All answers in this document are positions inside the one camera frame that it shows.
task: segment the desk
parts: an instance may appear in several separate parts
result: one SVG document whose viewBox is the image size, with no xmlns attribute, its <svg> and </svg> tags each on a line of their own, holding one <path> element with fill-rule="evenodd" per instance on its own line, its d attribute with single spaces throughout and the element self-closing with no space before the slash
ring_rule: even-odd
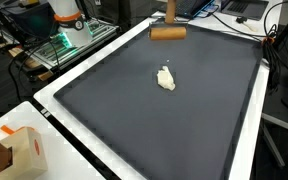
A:
<svg viewBox="0 0 288 180">
<path fill-rule="evenodd" d="M 268 8 L 272 7 L 275 3 L 281 0 L 271 0 Z M 279 21 L 281 7 L 271 11 L 267 20 L 267 26 L 271 27 Z M 239 25 L 235 22 L 236 17 L 215 13 L 220 19 L 227 24 L 239 29 L 240 31 L 252 33 L 247 27 Z M 41 103 L 56 119 L 58 119 L 65 127 L 69 129 L 82 143 L 85 144 L 99 159 L 101 159 L 114 173 L 121 179 L 137 180 L 144 179 L 135 169 L 128 165 L 121 157 L 113 152 L 106 144 L 97 138 L 91 131 L 89 131 L 83 124 L 81 124 L 75 117 L 73 117 L 61 104 L 59 104 L 53 97 L 54 93 L 61 89 L 63 86 L 71 82 L 73 79 L 81 75 L 83 72 L 94 66 L 103 58 L 114 52 L 120 46 L 136 36 L 139 32 L 148 27 L 149 22 L 154 19 L 148 18 L 138 24 L 136 27 L 125 33 L 120 38 L 116 39 L 94 55 L 87 58 L 85 61 L 77 65 L 75 68 L 58 78 L 56 81 L 46 86 L 41 91 L 34 95 L 34 98 Z M 261 21 L 249 21 L 254 27 L 259 29 L 258 34 L 264 35 L 263 19 Z M 190 21 L 191 25 L 200 26 L 208 29 L 219 31 L 231 31 L 224 25 L 220 24 L 214 17 L 206 19 L 196 19 Z M 268 80 L 269 70 L 262 64 L 260 66 L 254 90 L 251 95 L 249 107 L 246 113 L 244 124 L 242 127 L 240 140 L 237 144 L 236 154 L 232 169 L 230 172 L 231 180 L 246 180 L 250 177 L 252 161 L 256 146 L 256 139 L 258 128 L 261 119 L 261 111 L 266 92 L 266 85 Z"/>
<path fill-rule="evenodd" d="M 41 134 L 48 171 L 37 180 L 105 179 L 29 102 L 2 116 L 2 125 L 11 129 L 30 126 Z M 6 136 L 0 130 L 0 140 Z"/>
</svg>

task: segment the orange label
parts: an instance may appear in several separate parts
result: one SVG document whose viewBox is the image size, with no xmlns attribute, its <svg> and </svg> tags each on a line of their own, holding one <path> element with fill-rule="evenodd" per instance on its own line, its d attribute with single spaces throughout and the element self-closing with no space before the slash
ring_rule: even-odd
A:
<svg viewBox="0 0 288 180">
<path fill-rule="evenodd" d="M 38 146 L 36 139 L 34 140 L 34 145 L 35 145 L 35 150 L 36 150 L 37 155 L 40 155 L 40 148 Z"/>
</svg>

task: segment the dark gray mat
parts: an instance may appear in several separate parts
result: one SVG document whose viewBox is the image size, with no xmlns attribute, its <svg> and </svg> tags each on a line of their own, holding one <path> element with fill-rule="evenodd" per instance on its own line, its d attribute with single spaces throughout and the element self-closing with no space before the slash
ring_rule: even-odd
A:
<svg viewBox="0 0 288 180">
<path fill-rule="evenodd" d="M 251 40 L 193 26 L 187 37 L 145 30 L 55 94 L 148 179 L 227 178 L 262 57 Z M 173 92 L 157 85 L 163 65 Z"/>
</svg>

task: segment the green light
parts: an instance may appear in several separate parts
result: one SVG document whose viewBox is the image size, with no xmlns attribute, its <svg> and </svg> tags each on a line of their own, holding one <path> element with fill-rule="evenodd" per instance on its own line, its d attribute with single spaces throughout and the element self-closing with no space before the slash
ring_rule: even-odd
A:
<svg viewBox="0 0 288 180">
<path fill-rule="evenodd" d="M 88 30 L 88 32 L 90 32 L 90 34 L 93 36 L 93 32 L 91 31 L 91 29 L 90 29 L 90 27 L 88 26 L 88 24 L 87 23 L 84 23 L 85 24 L 85 26 L 87 27 L 87 30 Z"/>
<path fill-rule="evenodd" d="M 63 42 L 63 44 L 64 44 L 64 46 L 65 46 L 66 48 L 71 48 L 71 47 L 73 47 L 72 43 L 71 43 L 70 40 L 67 38 L 66 33 L 64 33 L 64 32 L 61 33 L 61 34 L 59 35 L 59 38 L 62 39 L 62 42 Z"/>
</svg>

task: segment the cardboard box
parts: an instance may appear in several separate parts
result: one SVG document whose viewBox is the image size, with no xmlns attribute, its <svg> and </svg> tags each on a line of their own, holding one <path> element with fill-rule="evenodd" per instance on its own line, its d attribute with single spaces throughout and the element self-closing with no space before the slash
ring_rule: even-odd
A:
<svg viewBox="0 0 288 180">
<path fill-rule="evenodd" d="M 31 128 L 23 128 L 0 141 L 12 147 L 13 165 L 0 173 L 0 180 L 34 180 L 45 171 L 47 163 L 41 135 Z"/>
</svg>

